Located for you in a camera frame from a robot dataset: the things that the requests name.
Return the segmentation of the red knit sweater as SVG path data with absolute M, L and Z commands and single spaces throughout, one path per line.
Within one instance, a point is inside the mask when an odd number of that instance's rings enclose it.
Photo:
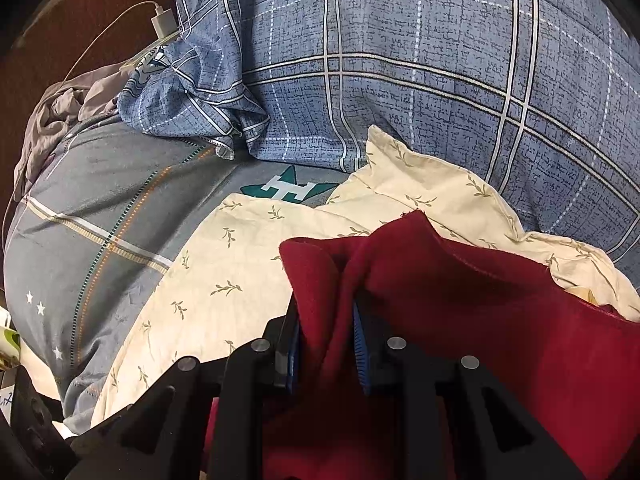
M 412 212 L 366 237 L 292 238 L 292 385 L 264 411 L 262 478 L 395 479 L 358 378 L 360 308 L 429 356 L 476 356 L 580 469 L 639 474 L 639 327 L 539 263 L 440 237 Z

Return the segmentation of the white charger plug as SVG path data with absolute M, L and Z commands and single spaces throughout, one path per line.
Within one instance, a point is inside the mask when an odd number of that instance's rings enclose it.
M 151 18 L 151 23 L 158 40 L 167 39 L 178 30 L 174 11 L 164 9 L 162 6 L 155 8 L 155 14 Z

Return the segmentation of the blue plaid quilt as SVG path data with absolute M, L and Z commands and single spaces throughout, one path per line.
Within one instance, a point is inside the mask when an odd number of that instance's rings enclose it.
M 120 117 L 232 158 L 352 172 L 378 126 L 526 230 L 639 277 L 639 36 L 608 0 L 176 0 Z

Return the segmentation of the grey crumpled cloth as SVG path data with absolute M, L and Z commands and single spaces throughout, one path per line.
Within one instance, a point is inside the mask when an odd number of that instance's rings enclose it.
M 47 88 L 28 118 L 21 158 L 14 168 L 12 198 L 16 202 L 36 182 L 70 130 L 93 117 L 114 113 L 117 96 L 133 70 L 130 64 L 116 63 Z

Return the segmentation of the cream leaf-print pillow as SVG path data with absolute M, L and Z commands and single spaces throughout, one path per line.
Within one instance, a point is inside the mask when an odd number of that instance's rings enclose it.
M 603 250 L 525 231 L 513 209 L 472 171 L 410 151 L 378 127 L 369 130 L 367 160 L 318 207 L 228 196 L 201 222 L 142 308 L 106 376 L 93 421 L 136 402 L 182 356 L 228 356 L 284 314 L 292 290 L 279 256 L 284 240 L 367 236 L 414 210 L 443 237 L 535 260 L 568 292 L 638 320 L 637 289 Z

